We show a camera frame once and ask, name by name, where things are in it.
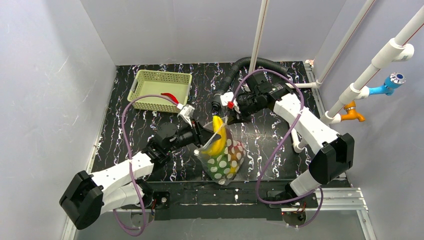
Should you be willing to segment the yellow fake banana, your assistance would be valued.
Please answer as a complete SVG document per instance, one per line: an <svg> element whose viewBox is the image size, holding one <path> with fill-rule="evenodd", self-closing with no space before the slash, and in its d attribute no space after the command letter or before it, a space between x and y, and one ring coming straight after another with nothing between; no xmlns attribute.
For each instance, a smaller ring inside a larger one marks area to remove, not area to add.
<svg viewBox="0 0 424 240"><path fill-rule="evenodd" d="M210 143L201 151L202 154L211 157L218 156L224 150L227 144L227 134L225 123L220 116L214 115L212 118L212 127L214 136Z"/></svg>

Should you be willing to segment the clear zip top bag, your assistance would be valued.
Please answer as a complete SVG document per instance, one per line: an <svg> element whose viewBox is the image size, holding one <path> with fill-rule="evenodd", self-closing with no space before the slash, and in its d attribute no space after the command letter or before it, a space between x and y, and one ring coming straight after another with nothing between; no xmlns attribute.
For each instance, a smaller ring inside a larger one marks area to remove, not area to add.
<svg viewBox="0 0 424 240"><path fill-rule="evenodd" d="M202 166L203 166L203 170L205 171L205 173L210 177L210 175L208 174L208 168L207 168L207 161L209 160L209 159L211 159L211 158L217 158L217 157L219 157L219 156L221 156L221 155L227 155L227 153L226 153L226 151L227 151L227 142L228 142L228 140L238 140L238 139L236 139L236 137L235 137L235 135L232 133L232 131L231 131L231 129L229 128L229 126L226 124L226 121L227 121L227 117L224 117L224 118L222 118L222 120L224 121L224 123L225 123L225 129L226 129L226 146L225 146L225 148L223 149L223 151L221 152L221 154L220 155L216 155L216 156L209 156L209 155L206 155L206 154L202 154L201 153L201 151L202 150L204 150L204 148L210 143L210 140L206 143L206 145L205 146L202 146L202 147L200 147L200 148L198 148L198 149L195 149L194 150L194 155L199 159L199 161L201 162L201 164L202 164ZM213 125L212 125L212 121L211 122L209 122L209 123L207 123L206 125L205 125L205 128L207 128L207 129L209 129L209 130L212 130L213 131ZM245 147L245 158L247 157L247 150L246 150L246 147ZM239 170L240 170L240 168L241 168L241 166L242 166L242 164L240 164L240 165L238 165L238 166L236 166L236 167L232 167L232 166L230 166L230 173L227 175L227 176L223 176L223 177L221 177L221 178L217 178L217 179L213 179L213 178L211 178L214 182L216 182L217 184L219 184L219 185L223 185L223 186L226 186L226 185L228 185L230 182L232 182L234 179L235 179L235 177L236 177L236 175L237 175L237 173L239 172Z"/></svg>

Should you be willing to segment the red fake chili pepper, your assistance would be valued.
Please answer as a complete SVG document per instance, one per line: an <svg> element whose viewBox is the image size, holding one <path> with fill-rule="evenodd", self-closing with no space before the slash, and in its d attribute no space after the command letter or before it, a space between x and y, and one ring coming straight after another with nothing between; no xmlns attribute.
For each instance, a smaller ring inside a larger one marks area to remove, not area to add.
<svg viewBox="0 0 424 240"><path fill-rule="evenodd" d="M174 103L176 103L177 105L179 104L178 99L171 93L169 92L163 92L161 93L162 96L168 97L169 99L171 99Z"/></svg>

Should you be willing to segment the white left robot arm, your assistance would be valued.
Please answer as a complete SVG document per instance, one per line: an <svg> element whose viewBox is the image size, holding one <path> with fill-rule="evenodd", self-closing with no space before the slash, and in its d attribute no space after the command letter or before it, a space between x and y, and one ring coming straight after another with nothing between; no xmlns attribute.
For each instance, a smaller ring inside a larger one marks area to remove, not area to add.
<svg viewBox="0 0 424 240"><path fill-rule="evenodd" d="M151 189L138 178L164 167L171 153L190 144L210 146L224 134L203 127L198 121L177 127L163 123L142 151L115 166L94 173L82 170L74 175L59 205L78 230L92 225L100 215L127 205L143 204Z"/></svg>

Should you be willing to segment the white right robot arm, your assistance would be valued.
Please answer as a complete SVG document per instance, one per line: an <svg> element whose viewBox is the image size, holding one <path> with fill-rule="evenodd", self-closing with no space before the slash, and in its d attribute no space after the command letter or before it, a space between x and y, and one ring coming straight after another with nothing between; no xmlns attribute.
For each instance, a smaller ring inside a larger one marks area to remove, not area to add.
<svg viewBox="0 0 424 240"><path fill-rule="evenodd" d="M310 146L314 158L305 172L285 186L282 198L259 199L266 204L283 204L309 195L349 170L353 166L355 141L350 134L339 134L309 111L302 93L293 92L298 87L287 77L274 72L281 80L271 83L260 79L260 72L255 70L242 80L249 92L239 93L237 87L233 93L225 93L221 103L230 110L228 125L248 123L251 115L270 109L289 124L286 138L296 130Z"/></svg>

